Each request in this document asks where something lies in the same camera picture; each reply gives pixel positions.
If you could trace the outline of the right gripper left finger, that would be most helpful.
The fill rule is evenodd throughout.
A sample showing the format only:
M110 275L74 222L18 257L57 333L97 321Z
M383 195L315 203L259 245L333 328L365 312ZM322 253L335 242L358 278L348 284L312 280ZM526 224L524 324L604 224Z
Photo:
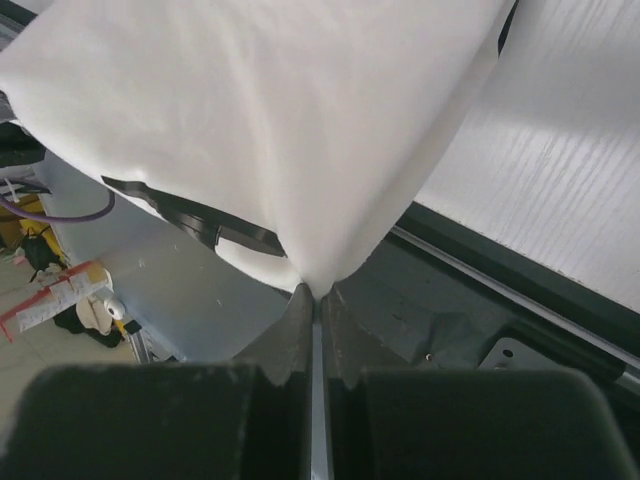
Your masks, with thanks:
M281 318L235 360L256 368L243 479L311 477L313 296L296 287Z

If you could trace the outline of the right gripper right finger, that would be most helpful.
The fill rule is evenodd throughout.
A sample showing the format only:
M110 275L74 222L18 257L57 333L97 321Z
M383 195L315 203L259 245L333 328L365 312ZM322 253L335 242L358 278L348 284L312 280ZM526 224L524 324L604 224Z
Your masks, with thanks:
M332 474L369 479L374 454L365 373L409 363L360 324L336 288L321 300L321 327Z

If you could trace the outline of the white t shirt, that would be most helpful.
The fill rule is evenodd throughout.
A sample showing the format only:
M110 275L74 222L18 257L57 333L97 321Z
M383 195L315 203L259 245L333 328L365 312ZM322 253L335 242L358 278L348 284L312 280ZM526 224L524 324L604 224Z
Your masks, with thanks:
M273 232L216 251L316 298L401 217L495 66L508 1L56 1L1 54L48 150Z

